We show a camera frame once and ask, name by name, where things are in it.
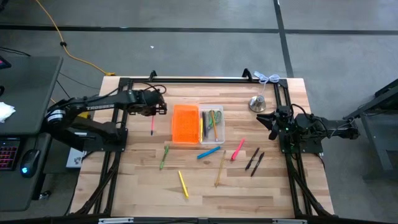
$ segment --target black pen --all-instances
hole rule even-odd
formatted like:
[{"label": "black pen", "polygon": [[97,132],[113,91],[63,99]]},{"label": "black pen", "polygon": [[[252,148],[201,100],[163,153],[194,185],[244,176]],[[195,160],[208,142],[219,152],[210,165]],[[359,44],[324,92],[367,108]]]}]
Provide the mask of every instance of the black pen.
[{"label": "black pen", "polygon": [[257,155],[257,152],[259,152],[259,150],[260,150],[260,147],[258,147],[258,148],[256,149],[256,151],[254,152],[253,156],[251,157],[251,159],[250,159],[248,165],[246,166],[246,168],[244,168],[244,170],[248,170],[248,169],[250,168],[251,162],[253,161],[254,157]]},{"label": "black pen", "polygon": [[257,164],[256,164],[256,166],[254,167],[253,172],[251,172],[251,175],[250,175],[251,177],[254,175],[255,171],[257,170],[257,167],[259,167],[260,162],[261,162],[261,159],[262,159],[263,156],[264,156],[264,152],[260,154],[259,160],[257,161]]}]

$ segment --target blue marker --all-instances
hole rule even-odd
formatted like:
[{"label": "blue marker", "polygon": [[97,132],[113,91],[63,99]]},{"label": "blue marker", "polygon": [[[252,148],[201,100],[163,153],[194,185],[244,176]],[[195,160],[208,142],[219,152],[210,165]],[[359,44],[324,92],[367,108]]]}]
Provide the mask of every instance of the blue marker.
[{"label": "blue marker", "polygon": [[201,159],[201,158],[203,158],[203,157],[205,157],[205,156],[208,156],[208,155],[210,155],[211,153],[213,153],[213,152],[215,152],[215,151],[217,151],[217,150],[219,150],[219,149],[221,149],[221,146],[217,146],[217,147],[215,147],[215,148],[212,149],[212,150],[209,150],[209,151],[207,151],[207,152],[205,152],[205,153],[202,153],[202,154],[198,155],[198,159]]}]

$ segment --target wooden tabletop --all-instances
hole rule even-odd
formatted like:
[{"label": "wooden tabletop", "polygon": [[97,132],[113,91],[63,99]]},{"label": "wooden tabletop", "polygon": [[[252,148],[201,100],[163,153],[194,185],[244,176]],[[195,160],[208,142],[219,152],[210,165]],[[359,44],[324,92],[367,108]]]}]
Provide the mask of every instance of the wooden tabletop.
[{"label": "wooden tabletop", "polygon": [[[104,77],[100,95],[114,90],[119,77]],[[304,80],[287,79],[292,103],[310,112]],[[248,108],[249,99],[262,90],[258,84],[228,83],[167,83],[164,95],[167,115],[155,117],[155,133],[150,136],[151,118],[128,116],[129,136],[122,154],[116,184],[112,216],[121,217],[294,217],[285,158],[278,140],[268,140],[269,131],[256,120],[256,113]],[[144,85],[135,84],[135,89]],[[273,85],[264,92],[267,109],[275,110]],[[216,104],[224,108],[226,141],[218,152],[197,159],[197,155],[214,146],[171,146],[163,170],[159,165],[164,146],[172,140],[171,117],[176,104]],[[95,120],[110,121],[112,110],[97,111]],[[231,155],[242,138],[246,138],[235,161]],[[245,171],[257,147],[265,152],[254,177],[252,168]],[[219,187],[214,187],[220,160],[226,150],[226,160]],[[94,192],[100,179],[103,152],[86,158],[81,167],[71,212],[81,208]],[[303,155],[307,184],[326,210],[333,213],[325,171],[318,157]],[[181,171],[189,193],[185,198],[178,177]],[[304,211],[301,191],[300,208]]]}]

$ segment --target yellow cable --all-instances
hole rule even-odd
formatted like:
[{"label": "yellow cable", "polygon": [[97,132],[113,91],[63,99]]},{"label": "yellow cable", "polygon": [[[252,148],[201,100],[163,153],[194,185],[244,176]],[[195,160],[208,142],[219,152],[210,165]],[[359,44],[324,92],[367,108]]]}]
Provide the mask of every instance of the yellow cable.
[{"label": "yellow cable", "polygon": [[[58,32],[58,34],[59,34],[59,36],[60,36],[60,38],[61,38],[61,41],[62,41],[62,42],[65,42],[65,41],[63,40],[63,37],[62,37],[62,34],[61,34],[60,30],[58,29],[57,25],[55,24],[54,20],[52,19],[52,16],[49,14],[49,12],[47,12],[47,10],[45,10],[45,8],[44,8],[43,5],[39,2],[39,0],[36,0],[36,2],[37,2],[37,4],[39,4],[39,6],[43,9],[43,11],[46,13],[46,15],[47,15],[47,16],[49,17],[49,19],[51,20],[52,24],[54,25],[55,29],[57,30],[57,32]],[[69,51],[67,50],[67,48],[66,48],[65,46],[62,46],[62,47],[63,47],[63,49],[65,50],[65,52],[67,53],[67,55],[68,55],[69,57],[71,57],[71,58],[73,58],[73,59],[75,59],[75,60],[77,60],[77,61],[79,61],[79,62],[83,62],[83,63],[86,63],[86,64],[88,64],[88,65],[91,65],[92,67],[95,67],[96,69],[98,69],[99,71],[101,71],[102,73],[104,73],[106,76],[115,75],[114,72],[105,72],[104,70],[100,69],[98,66],[96,66],[95,64],[93,64],[93,63],[91,63],[91,62],[87,62],[86,60],[83,60],[83,59],[74,57],[73,55],[71,55],[71,54],[69,53]]]}]

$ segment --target clear plastic container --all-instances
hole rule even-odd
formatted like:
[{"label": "clear plastic container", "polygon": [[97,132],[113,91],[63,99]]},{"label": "clear plastic container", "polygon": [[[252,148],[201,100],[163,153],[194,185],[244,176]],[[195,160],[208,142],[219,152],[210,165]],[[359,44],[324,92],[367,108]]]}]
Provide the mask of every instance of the clear plastic container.
[{"label": "clear plastic container", "polygon": [[[213,127],[213,117],[216,120],[216,131]],[[223,144],[225,142],[225,122],[224,122],[224,109],[221,105],[199,105],[199,119],[203,118],[203,123],[206,124],[206,131],[203,133],[206,135],[200,137],[201,131],[199,131],[200,143],[202,144]]]}]

